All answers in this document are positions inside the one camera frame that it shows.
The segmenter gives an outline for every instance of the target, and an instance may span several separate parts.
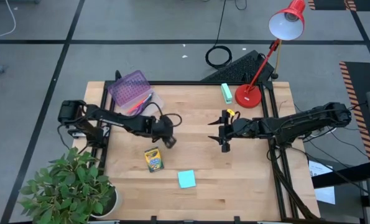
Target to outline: blue sticky note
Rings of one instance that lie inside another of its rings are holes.
[[[196,187],[195,172],[193,170],[178,172],[179,187]]]

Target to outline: white pot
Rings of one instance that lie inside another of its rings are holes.
[[[103,218],[103,217],[106,217],[112,211],[114,211],[116,208],[119,208],[121,206],[121,204],[123,202],[123,198],[121,197],[121,194],[118,192],[117,187],[114,188],[114,191],[116,192],[116,203],[114,204],[114,207],[108,213],[106,213],[104,215],[94,215],[94,214],[91,214],[92,217],[94,217],[94,218]]]

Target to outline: white paper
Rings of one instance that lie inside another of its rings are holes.
[[[311,177],[332,172],[332,170],[330,170],[329,168],[323,166],[318,162],[313,161],[309,161],[309,171]],[[318,201],[335,205],[334,187],[324,187],[321,189],[315,189],[315,195]]]

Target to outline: yellow crayon box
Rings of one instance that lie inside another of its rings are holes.
[[[162,163],[161,154],[158,147],[146,150],[145,158],[150,172],[155,172],[164,169],[164,165]]]

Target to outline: lamp base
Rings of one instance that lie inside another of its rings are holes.
[[[248,93],[247,88],[249,87],[249,84],[241,85],[236,90],[236,94],[234,94],[234,97],[237,101],[237,103],[244,107],[244,108],[253,108],[256,107],[262,100],[261,91],[259,91],[259,88],[254,86]]]

